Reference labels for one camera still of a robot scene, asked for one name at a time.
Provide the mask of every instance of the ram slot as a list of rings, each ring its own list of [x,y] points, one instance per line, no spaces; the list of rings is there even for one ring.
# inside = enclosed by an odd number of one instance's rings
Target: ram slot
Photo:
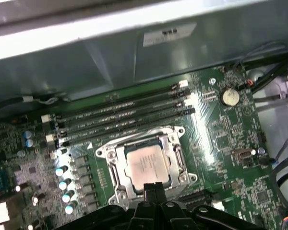
[[[182,80],[182,81],[178,82],[177,84],[167,86],[167,87],[164,87],[161,89],[155,89],[155,90],[135,94],[135,95],[128,96],[128,97],[122,97],[122,98],[118,98],[116,100],[111,100],[108,102],[95,104],[95,105],[92,105],[86,109],[76,110],[76,111],[66,113],[66,114],[56,114],[56,118],[58,120],[62,120],[62,121],[74,120],[74,119],[77,119],[77,116],[78,116],[78,118],[81,118],[82,115],[85,115],[85,116],[93,115],[94,111],[102,110],[102,109],[105,109],[107,107],[111,107],[113,104],[121,104],[122,103],[122,104],[128,105],[132,101],[135,101],[138,99],[149,98],[149,97],[153,97],[153,96],[162,95],[165,93],[167,93],[169,96],[171,96],[177,90],[185,88],[187,86],[188,86],[188,81]]]

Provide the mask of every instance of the white label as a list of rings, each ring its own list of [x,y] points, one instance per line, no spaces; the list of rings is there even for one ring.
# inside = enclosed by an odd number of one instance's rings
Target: white label
[[[163,42],[170,42],[192,34],[196,23],[181,25],[164,30],[148,32],[144,34],[143,47],[157,45]]]

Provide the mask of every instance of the screw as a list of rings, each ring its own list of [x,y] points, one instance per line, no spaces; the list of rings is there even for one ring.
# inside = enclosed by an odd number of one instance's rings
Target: screw
[[[260,148],[258,148],[257,152],[259,155],[263,155],[263,154],[265,154],[265,149],[260,147]]]
[[[216,83],[216,79],[215,78],[209,79],[209,84],[214,85],[215,83]]]
[[[113,151],[108,152],[108,158],[113,159],[113,158],[115,158],[115,157],[116,157],[115,152],[113,152]]]
[[[200,207],[199,209],[198,209],[200,212],[208,212],[208,209],[207,208],[205,208],[205,207]]]
[[[181,176],[179,177],[179,181],[180,181],[180,182],[185,182],[185,181],[187,181],[187,175],[186,175],[186,174],[181,175]]]
[[[168,207],[174,207],[174,204],[172,202],[167,202]]]

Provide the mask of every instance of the integrated circuit chip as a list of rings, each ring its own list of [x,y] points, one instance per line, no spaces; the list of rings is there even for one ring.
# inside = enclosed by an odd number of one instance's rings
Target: integrated circuit chip
[[[128,152],[126,174],[132,180],[137,191],[141,191],[146,183],[169,181],[168,165],[159,145],[153,145]]]
[[[258,192],[256,196],[259,203],[267,201],[269,199],[269,196],[266,191]]]
[[[54,181],[50,181],[50,182],[48,183],[48,186],[49,186],[49,188],[56,188],[56,187],[57,187],[57,184],[56,184]]]
[[[36,173],[36,168],[35,167],[29,168],[29,173],[30,174]]]

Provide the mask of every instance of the black ram slot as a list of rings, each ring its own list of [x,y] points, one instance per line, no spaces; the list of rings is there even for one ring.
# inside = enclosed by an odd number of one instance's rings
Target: black ram slot
[[[135,113],[135,114],[131,114],[131,115],[128,115],[128,116],[125,116],[125,117],[118,117],[116,119],[112,119],[112,120],[109,120],[109,121],[105,121],[105,122],[99,122],[99,123],[92,123],[90,124],[89,126],[86,126],[86,127],[83,127],[83,128],[79,128],[75,131],[67,131],[66,132],[66,135],[67,136],[74,136],[74,135],[79,135],[79,134],[82,134],[84,132],[88,132],[89,130],[92,130],[92,129],[96,129],[96,128],[100,128],[100,127],[104,127],[104,126],[110,126],[112,124],[117,124],[117,123],[121,123],[121,122],[127,122],[131,119],[137,119],[137,118],[142,118],[143,116],[147,116],[147,115],[153,115],[154,113],[160,113],[164,110],[168,110],[168,109],[175,109],[177,108],[176,107],[176,104],[173,103],[173,104],[166,104],[165,106],[160,106],[160,107],[157,107],[157,108],[153,108],[153,109],[150,109],[150,110],[145,110],[143,113]]]
[[[81,125],[81,124],[85,124],[85,122],[90,122],[92,120],[101,118],[101,117],[105,117],[107,115],[113,115],[113,114],[117,114],[117,113],[125,113],[128,112],[131,109],[136,109],[136,108],[140,108],[142,106],[154,106],[157,104],[165,104],[166,102],[168,102],[169,100],[178,100],[179,98],[185,99],[187,96],[189,96],[191,94],[189,89],[183,90],[181,92],[177,92],[175,94],[171,94],[171,95],[166,95],[165,97],[153,97],[151,99],[140,99],[138,101],[133,101],[132,104],[128,105],[128,106],[121,106],[120,104],[118,105],[113,105],[112,107],[108,107],[105,108],[108,109],[107,111],[102,111],[102,110],[94,110],[91,112],[90,115],[85,115],[83,114],[82,117],[80,118],[76,118],[73,120],[68,120],[68,121],[58,121],[58,125],[59,127],[62,128],[69,128],[72,126],[76,126],[76,125]]]
[[[195,113],[195,109],[194,108],[185,109],[185,110],[182,110],[182,111],[177,111],[177,112],[175,112],[175,113],[173,113],[171,115],[163,116],[159,120],[153,119],[151,121],[145,121],[145,122],[132,124],[132,125],[130,125],[128,127],[117,128],[115,130],[109,130],[109,131],[106,131],[106,132],[103,132],[103,133],[98,133],[96,135],[92,135],[92,136],[89,136],[89,137],[84,137],[82,139],[77,139],[75,141],[66,141],[66,142],[61,143],[60,148],[61,147],[67,147],[67,146],[70,146],[70,145],[77,145],[77,144],[81,144],[81,143],[84,144],[85,142],[91,141],[94,138],[107,137],[107,136],[109,136],[111,134],[120,133],[122,131],[128,132],[130,130],[133,130],[133,129],[137,128],[137,127],[144,126],[144,125],[149,125],[149,126],[160,125],[160,123],[163,122],[163,121],[166,121],[166,120],[169,120],[169,119],[173,119],[173,118],[176,118],[176,117],[190,115],[190,114],[193,114],[193,113]]]
[[[100,103],[100,104],[95,104],[95,105],[92,105],[92,106],[90,106],[90,107],[88,107],[86,109],[76,110],[76,111],[73,111],[73,112],[70,112],[70,113],[57,115],[57,118],[58,119],[73,119],[77,115],[89,113],[92,110],[94,110],[94,111],[95,110],[100,110],[100,109],[103,109],[103,108],[110,107],[113,104],[127,103],[127,102],[134,101],[134,100],[137,100],[137,99],[155,96],[155,95],[158,95],[158,94],[171,93],[173,91],[176,91],[177,89],[179,89],[179,83],[171,85],[171,86],[164,87],[162,89],[155,89],[155,90],[152,90],[152,91],[139,93],[139,94],[132,95],[132,96],[129,96],[129,97],[118,98],[118,99],[116,99],[114,101],[104,102],[104,103]]]

